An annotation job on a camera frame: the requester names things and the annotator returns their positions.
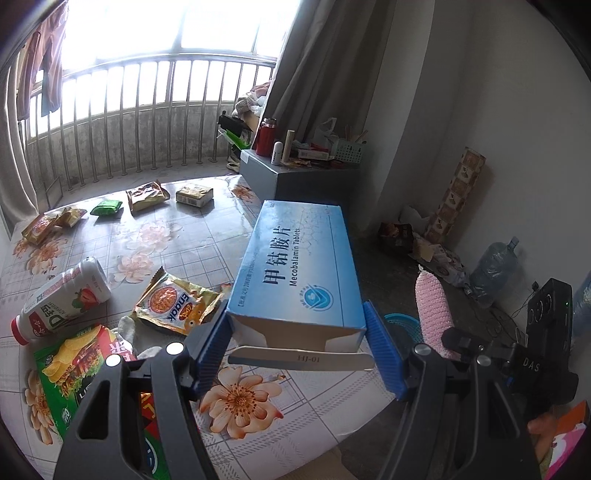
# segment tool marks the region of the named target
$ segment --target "floral tablecloth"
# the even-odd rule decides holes
[[[177,188],[187,183],[212,186],[214,201],[202,209],[176,203]],[[226,176],[165,188],[171,200],[135,216],[125,192],[80,202],[76,206],[91,210],[104,198],[121,199],[124,211],[111,218],[87,214],[71,230],[56,229],[39,248],[21,239],[28,221],[15,229],[0,277],[0,413],[45,479],[53,477],[62,440],[33,353],[56,337],[21,347],[10,330],[11,319],[33,291],[86,256],[99,259],[112,298],[65,329],[63,337],[95,322],[115,327],[161,265],[205,287],[232,281],[237,272],[261,207],[248,186],[238,176]],[[231,342],[227,353],[235,347]],[[369,350],[365,341],[362,349]],[[224,360],[216,385],[193,411],[220,478],[271,480],[331,449],[392,399],[377,369],[302,372],[229,366]]]

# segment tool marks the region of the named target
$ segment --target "strawberry image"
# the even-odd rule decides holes
[[[72,306],[75,309],[80,309],[81,313],[90,310],[92,307],[99,304],[94,293],[89,288],[82,288],[76,292],[77,297],[72,301]]]

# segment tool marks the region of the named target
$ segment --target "green snack package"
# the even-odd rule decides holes
[[[90,212],[91,215],[105,216],[116,214],[123,202],[121,200],[103,200]]]
[[[93,325],[82,329],[72,338],[35,353],[47,406],[62,439],[105,358],[118,353],[126,361],[135,360],[133,353],[128,350],[129,345],[126,347],[126,343],[119,340],[120,337],[107,327]],[[140,405],[152,476],[156,480],[170,480],[152,395],[142,393]]]

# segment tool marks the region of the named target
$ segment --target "wall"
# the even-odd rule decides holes
[[[478,2],[469,44],[461,94],[414,201],[437,206],[465,145],[487,157],[448,244],[472,269],[491,242],[520,239],[521,269],[500,298],[513,312],[534,280],[576,289],[591,268],[591,83],[525,0]]]
[[[373,234],[398,212],[435,159],[452,113],[472,16],[470,0],[398,0],[365,128],[353,219]]]
[[[229,111],[230,105],[222,105],[220,111]],[[171,113],[171,160],[180,162],[183,158],[183,129],[185,105],[175,105]],[[213,156],[213,143],[217,135],[217,104],[206,105],[203,119],[203,143],[202,161]],[[195,162],[199,151],[199,130],[201,124],[201,105],[189,107],[187,119],[187,158],[188,162]],[[120,174],[121,166],[121,143],[119,140],[119,112],[110,112],[107,121],[109,138],[109,160],[113,174]],[[152,166],[152,111],[140,111],[138,117],[139,130],[139,156],[142,169]],[[125,168],[127,172],[135,172],[135,111],[125,111],[123,114],[123,138],[125,153]],[[165,165],[168,157],[168,105],[159,105],[156,110],[155,122],[155,158],[157,165]],[[95,154],[95,165],[98,176],[106,175],[106,154],[105,154],[105,119],[102,115],[94,116],[92,120],[92,143]],[[72,185],[80,183],[80,172],[76,156],[76,142],[74,127],[72,124],[64,127],[64,144],[66,147],[66,164],[72,179]],[[54,155],[56,173],[61,176],[61,184],[64,189],[66,184],[66,171],[64,168],[64,157],[61,149],[60,131],[52,131],[51,146]],[[88,132],[88,119],[79,121],[78,124],[78,148],[80,152],[80,169],[85,182],[92,182],[92,163],[90,160],[90,142]],[[43,192],[42,182],[49,186],[54,180],[51,170],[51,160],[47,134],[40,135],[39,153],[34,139],[27,146],[27,161],[30,166],[31,178],[38,195]],[[226,158],[228,153],[228,142],[221,139],[217,143],[217,156]]]

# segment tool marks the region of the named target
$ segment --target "small green packet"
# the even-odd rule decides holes
[[[119,211],[121,205],[123,205],[121,200],[103,200],[90,211],[90,214],[99,217],[105,215],[114,215]]]

